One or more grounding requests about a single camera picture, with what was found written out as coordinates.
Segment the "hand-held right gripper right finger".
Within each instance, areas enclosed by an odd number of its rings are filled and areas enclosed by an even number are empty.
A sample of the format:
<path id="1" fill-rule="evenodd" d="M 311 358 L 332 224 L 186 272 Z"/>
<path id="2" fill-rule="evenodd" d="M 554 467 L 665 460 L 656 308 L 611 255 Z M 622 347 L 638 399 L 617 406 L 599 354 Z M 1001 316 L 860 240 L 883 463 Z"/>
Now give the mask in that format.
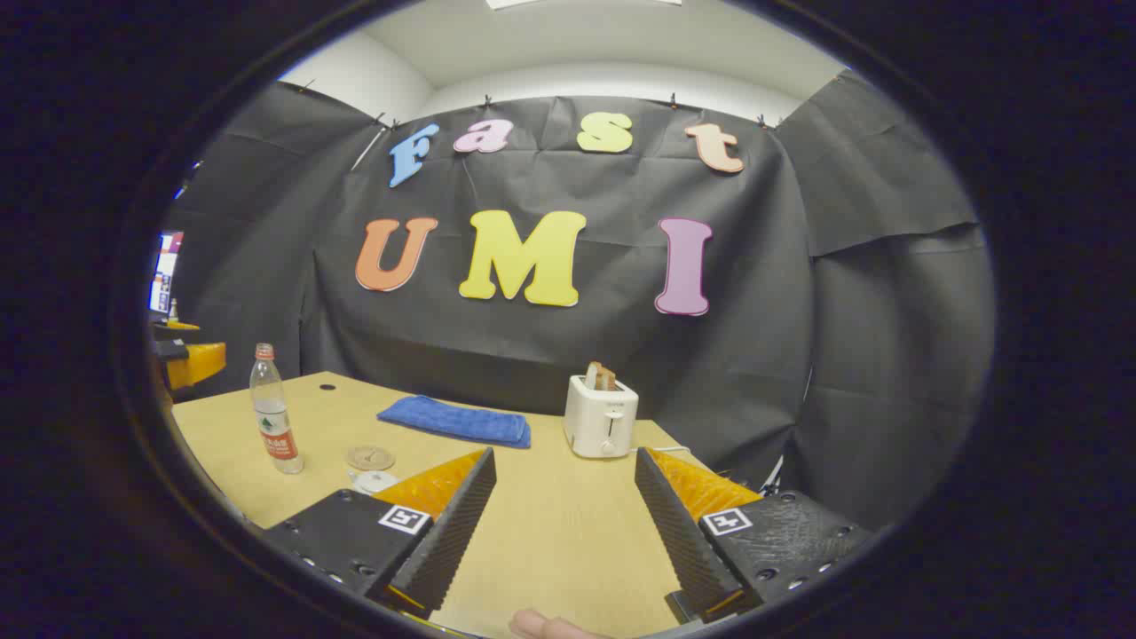
<path id="1" fill-rule="evenodd" d="M 807 493 L 758 493 L 653 448 L 636 454 L 635 486 L 686 615 L 705 623 L 820 586 L 876 536 Z"/>

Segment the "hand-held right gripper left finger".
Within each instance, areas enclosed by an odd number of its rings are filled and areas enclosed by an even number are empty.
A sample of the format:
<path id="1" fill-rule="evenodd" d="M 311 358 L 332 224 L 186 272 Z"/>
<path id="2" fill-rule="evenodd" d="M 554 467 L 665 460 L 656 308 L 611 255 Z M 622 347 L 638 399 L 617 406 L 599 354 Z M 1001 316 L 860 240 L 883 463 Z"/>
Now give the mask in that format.
<path id="1" fill-rule="evenodd" d="M 264 530 L 264 540 L 344 592 L 427 621 L 442 607 L 496 486 L 484 446 L 361 493 L 339 489 Z"/>

